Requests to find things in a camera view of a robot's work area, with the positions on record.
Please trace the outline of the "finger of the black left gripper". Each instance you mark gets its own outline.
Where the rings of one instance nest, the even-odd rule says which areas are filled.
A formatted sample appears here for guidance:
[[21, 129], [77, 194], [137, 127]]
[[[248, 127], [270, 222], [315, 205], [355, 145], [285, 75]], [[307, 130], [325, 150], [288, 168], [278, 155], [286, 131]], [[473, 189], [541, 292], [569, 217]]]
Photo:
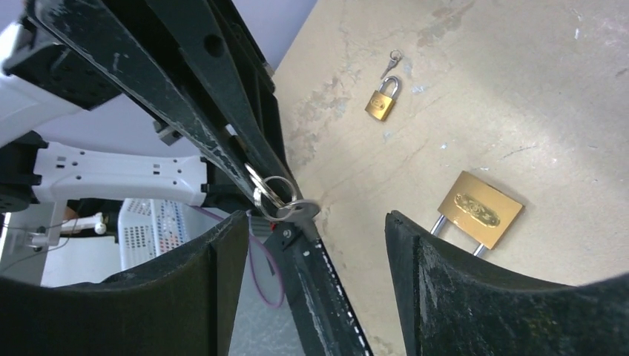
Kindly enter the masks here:
[[274, 84], [232, 1], [149, 1], [168, 87], [146, 102], [251, 199], [258, 182], [291, 178]]
[[168, 87], [152, 54], [160, 37], [148, 2], [29, 1], [27, 16], [86, 59], [146, 112], [161, 119], [145, 106]]

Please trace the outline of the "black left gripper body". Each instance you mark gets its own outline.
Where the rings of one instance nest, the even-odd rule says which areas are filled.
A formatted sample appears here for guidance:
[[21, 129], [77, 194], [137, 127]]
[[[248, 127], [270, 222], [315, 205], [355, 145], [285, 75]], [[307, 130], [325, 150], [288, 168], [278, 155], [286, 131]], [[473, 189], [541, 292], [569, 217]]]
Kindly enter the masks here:
[[232, 1], [153, 1], [186, 66], [231, 124], [258, 172], [287, 177], [266, 59]]

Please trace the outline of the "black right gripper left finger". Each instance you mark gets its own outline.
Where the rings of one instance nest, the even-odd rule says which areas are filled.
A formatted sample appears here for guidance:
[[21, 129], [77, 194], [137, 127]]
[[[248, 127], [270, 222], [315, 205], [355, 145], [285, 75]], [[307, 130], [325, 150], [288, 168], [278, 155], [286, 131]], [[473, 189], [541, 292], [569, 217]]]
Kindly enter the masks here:
[[1, 279], [3, 355], [227, 355], [248, 253], [242, 211], [101, 283]]

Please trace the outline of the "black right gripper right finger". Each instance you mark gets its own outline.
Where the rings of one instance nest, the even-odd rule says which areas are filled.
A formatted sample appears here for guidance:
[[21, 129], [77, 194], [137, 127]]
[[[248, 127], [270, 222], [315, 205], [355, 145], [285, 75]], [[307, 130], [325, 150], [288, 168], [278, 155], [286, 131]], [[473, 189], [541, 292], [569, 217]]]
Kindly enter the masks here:
[[566, 286], [435, 237], [399, 211], [385, 241], [408, 355], [626, 355], [628, 276]]

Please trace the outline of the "large brass padlock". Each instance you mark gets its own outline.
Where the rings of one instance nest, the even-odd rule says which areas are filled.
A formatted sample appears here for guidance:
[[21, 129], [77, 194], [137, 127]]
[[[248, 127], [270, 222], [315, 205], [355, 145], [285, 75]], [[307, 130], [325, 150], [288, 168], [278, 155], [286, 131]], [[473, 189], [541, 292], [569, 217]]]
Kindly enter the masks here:
[[430, 234], [437, 237], [452, 223], [477, 242], [472, 255], [482, 257], [498, 244], [523, 209], [522, 203], [462, 171], [438, 207], [439, 218]]

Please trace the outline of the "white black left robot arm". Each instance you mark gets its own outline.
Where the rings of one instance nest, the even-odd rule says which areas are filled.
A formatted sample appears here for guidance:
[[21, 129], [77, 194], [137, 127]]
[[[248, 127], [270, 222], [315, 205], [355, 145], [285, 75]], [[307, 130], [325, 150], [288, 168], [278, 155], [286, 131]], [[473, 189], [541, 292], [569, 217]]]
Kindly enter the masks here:
[[300, 191], [232, 1], [24, 1], [1, 34], [1, 195], [226, 211]]

